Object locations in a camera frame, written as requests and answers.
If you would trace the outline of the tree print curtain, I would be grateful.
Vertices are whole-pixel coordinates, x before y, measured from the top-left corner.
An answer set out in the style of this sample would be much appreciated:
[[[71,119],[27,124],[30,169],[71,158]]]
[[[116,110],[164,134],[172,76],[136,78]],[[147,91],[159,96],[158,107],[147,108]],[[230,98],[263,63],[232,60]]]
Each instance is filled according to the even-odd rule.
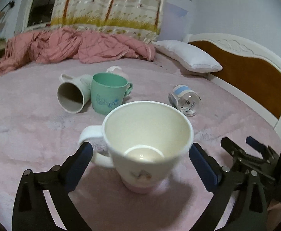
[[[165,3],[166,0],[55,0],[51,27],[124,34],[152,43],[160,34]]]

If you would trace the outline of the white and brown headboard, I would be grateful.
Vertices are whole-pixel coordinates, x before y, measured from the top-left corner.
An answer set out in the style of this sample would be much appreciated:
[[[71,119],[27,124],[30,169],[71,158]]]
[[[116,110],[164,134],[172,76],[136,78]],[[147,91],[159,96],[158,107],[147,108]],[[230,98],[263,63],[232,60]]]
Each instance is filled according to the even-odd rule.
[[[183,42],[223,67],[208,79],[246,103],[281,138],[281,57],[261,44],[226,33],[187,34]]]

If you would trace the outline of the clear glass blue band cup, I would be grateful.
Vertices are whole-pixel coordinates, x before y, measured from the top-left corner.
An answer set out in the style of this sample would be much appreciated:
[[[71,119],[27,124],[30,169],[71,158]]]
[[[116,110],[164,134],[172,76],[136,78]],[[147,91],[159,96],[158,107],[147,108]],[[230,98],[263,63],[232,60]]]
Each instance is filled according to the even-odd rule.
[[[169,101],[187,117],[196,115],[202,105],[199,95],[187,85],[176,85],[169,93]]]

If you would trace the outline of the pink wall lamp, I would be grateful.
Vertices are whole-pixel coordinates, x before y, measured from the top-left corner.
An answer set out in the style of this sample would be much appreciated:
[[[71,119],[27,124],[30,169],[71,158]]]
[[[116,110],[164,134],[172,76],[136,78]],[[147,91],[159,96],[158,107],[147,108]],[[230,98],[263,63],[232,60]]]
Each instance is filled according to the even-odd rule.
[[[0,19],[3,19],[6,11],[11,9],[11,8],[13,8],[14,5],[15,5],[15,1],[14,0],[9,1],[8,4],[5,5],[3,9],[0,10]]]

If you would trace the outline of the white and pink mug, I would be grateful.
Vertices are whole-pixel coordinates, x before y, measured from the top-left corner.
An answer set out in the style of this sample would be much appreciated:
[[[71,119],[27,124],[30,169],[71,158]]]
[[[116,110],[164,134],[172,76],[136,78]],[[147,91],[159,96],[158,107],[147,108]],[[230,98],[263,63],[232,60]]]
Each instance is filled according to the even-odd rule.
[[[169,176],[194,139],[189,119],[172,106],[134,101],[112,110],[101,125],[86,127],[78,143],[101,139],[108,155],[94,151],[92,162],[114,168],[130,191],[147,194]]]

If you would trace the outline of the small pink white cup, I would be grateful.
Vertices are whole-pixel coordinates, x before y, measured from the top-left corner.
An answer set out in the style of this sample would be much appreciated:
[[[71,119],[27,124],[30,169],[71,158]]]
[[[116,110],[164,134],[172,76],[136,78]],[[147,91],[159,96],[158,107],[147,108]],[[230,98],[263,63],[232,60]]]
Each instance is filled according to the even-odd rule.
[[[129,80],[129,76],[119,66],[111,66],[106,70],[106,72],[119,75],[119,76],[123,77],[124,79]]]

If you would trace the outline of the white pillow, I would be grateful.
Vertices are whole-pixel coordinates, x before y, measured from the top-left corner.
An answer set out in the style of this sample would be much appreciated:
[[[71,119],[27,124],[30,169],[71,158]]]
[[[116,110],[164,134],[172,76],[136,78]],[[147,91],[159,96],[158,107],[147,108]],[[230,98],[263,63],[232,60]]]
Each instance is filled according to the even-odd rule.
[[[153,43],[156,50],[179,62],[185,69],[195,73],[222,71],[222,65],[208,53],[189,43],[163,40]]]

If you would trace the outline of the grey ceramic mug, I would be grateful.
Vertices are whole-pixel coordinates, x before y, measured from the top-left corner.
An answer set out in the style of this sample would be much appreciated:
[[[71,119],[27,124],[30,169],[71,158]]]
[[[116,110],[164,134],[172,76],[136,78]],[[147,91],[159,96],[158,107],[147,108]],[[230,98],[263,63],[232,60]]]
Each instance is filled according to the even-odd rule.
[[[77,114],[83,110],[91,98],[92,79],[90,74],[79,77],[60,75],[61,84],[57,90],[57,100],[66,112]]]

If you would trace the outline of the green plastic mug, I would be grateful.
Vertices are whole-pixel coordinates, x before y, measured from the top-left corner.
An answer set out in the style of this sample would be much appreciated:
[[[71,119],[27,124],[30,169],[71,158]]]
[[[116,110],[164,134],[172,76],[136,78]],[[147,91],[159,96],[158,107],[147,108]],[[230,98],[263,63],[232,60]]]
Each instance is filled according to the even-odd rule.
[[[97,73],[91,82],[91,104],[93,109],[103,115],[123,103],[130,94],[133,84],[122,76],[112,73]]]

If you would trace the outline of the white framed window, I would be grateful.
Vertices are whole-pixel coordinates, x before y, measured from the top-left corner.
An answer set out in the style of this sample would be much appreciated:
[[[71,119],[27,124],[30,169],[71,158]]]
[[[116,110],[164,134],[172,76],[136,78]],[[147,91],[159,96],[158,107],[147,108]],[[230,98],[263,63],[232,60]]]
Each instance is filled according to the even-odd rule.
[[[48,28],[56,0],[21,0],[15,33]]]

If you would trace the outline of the pink plaid blanket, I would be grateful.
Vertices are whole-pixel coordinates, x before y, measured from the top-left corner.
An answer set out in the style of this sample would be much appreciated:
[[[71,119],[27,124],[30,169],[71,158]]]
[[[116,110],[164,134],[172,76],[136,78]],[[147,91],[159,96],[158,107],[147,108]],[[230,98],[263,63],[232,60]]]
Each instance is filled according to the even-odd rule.
[[[105,34],[92,30],[77,31],[71,27],[55,30],[34,30],[9,39],[0,59],[0,76],[30,62],[59,63],[77,59],[94,64],[121,58],[154,60],[152,44],[146,44],[123,34]]]

